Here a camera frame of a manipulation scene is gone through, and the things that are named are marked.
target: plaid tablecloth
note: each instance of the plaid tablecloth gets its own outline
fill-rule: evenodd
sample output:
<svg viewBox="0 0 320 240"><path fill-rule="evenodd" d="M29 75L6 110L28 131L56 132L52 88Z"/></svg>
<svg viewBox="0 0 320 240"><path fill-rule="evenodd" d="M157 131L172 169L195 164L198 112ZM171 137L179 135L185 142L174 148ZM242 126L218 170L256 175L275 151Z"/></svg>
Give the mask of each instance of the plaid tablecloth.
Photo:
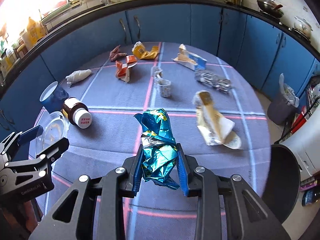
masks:
<svg viewBox="0 0 320 240"><path fill-rule="evenodd" d="M217 175L229 177L240 174L258 195L262 195L269 170L270 140L266 116L252 87L226 62L187 46L189 51L208 60L207 68L230 79L234 87L230 94L210 89L195 81L192 70L172 61L178 53L179 44L145 43L148 50L154 45L160 46L158 57L140 60L128 84L115 77L115 63L108 60L109 52L80 68L92 69L93 74L87 79L71 88L68 88L66 80L62 81L70 96L88 106L93 122L84 130L70 125L70 147L53 167L55 188L37 198L44 214L80 175L86 174L91 178L104 176L121 166L125 158L135 155L140 144L141 127L133 115L160 107L168 112L173 135L185 154L194 156L200 165ZM121 49L130 55L131 48L132 45ZM171 98L162 98L156 93L150 77L150 69L154 65L160 66L164 78L172 81ZM196 126L192 104L194 94L202 89L209 90L215 107L235 122L234 131L242 140L241 149L205 144ZM42 124L47 116L48 112L42 109L35 125ZM35 144L31 143L29 158L34 157ZM179 181L176 168L171 176ZM223 239L227 239L222 200L220 205ZM137 197L124 198L126 239L194 239L196 210L197 199L183 197L181 190L159 187L151 181L142 182Z"/></svg>

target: yellow snack wrapper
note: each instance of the yellow snack wrapper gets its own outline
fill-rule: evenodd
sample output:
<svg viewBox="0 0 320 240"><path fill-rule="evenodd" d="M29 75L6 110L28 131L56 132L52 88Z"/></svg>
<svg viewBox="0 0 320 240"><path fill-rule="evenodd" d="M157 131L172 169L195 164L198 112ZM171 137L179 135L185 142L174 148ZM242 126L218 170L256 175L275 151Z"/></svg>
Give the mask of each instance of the yellow snack wrapper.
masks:
<svg viewBox="0 0 320 240"><path fill-rule="evenodd" d="M147 51L145 46L138 41L132 48L132 53L138 58L138 59L154 59L159 53L159 47L153 46L151 51Z"/></svg>

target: black countertop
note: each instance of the black countertop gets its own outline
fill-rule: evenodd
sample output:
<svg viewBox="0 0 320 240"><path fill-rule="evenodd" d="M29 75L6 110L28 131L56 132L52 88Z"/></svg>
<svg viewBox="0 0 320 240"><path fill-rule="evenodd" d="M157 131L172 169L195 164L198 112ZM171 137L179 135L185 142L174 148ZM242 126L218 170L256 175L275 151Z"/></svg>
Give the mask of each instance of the black countertop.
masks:
<svg viewBox="0 0 320 240"><path fill-rule="evenodd" d="M214 0L129 0L125 2L119 2L115 4L106 5L97 9L90 10L89 12L83 13L78 17L75 17L68 22L64 23L54 31L50 32L47 36L45 36L41 41L39 41L25 56L20 62L8 73L4 82L0 87L0 98L3 97L7 89L14 82L14 80L19 76L19 74L43 51L45 51L52 44L60 40L62 37L68 35L76 29L81 28L84 25L89 24L97 19L103 18L105 16L130 10L133 8L143 7L143 6L151 6L151 5L161 5L161 4L171 4L171 3L188 3L188 4L203 4L210 5L216 7L227 8L231 10L237 10L243 12L245 14L254 16L258 19L261 19L275 27L284 33L288 34L296 41L298 41L302 46L304 46L318 61L320 61L320 53L307 41L300 39L298 36L294 35L287 26L280 25L275 23L271 19L265 17L258 11L247 7L239 7L228 5L224 3L219 3Z"/></svg>

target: floor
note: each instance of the floor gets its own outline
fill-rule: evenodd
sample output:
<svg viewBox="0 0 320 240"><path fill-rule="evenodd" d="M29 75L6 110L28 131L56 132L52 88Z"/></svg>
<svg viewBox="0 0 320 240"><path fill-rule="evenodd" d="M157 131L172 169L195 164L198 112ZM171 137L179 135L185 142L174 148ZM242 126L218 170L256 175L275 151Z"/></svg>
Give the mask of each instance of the floor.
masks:
<svg viewBox="0 0 320 240"><path fill-rule="evenodd" d="M256 90L255 93L265 113L267 113L267 109L270 105L270 100ZM273 144L281 137L283 127L274 124L271 120L268 119L268 128L270 133L270 143ZM313 205L303 207L301 205L302 196L303 192L300 192L297 203L293 208L292 213L282 224L284 229L288 232L291 240L298 240L301 237L301 235L306 231L320 208L320 201Z"/></svg>

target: transparent plastic container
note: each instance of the transparent plastic container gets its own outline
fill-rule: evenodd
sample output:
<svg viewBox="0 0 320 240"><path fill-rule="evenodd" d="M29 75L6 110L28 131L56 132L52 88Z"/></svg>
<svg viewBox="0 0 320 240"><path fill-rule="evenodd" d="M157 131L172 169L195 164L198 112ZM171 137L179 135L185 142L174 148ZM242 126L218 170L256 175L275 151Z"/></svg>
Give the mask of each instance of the transparent plastic container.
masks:
<svg viewBox="0 0 320 240"><path fill-rule="evenodd" d="M69 124L61 112L53 112L43 124L43 134L37 137L36 153L39 154L62 137L67 137Z"/></svg>

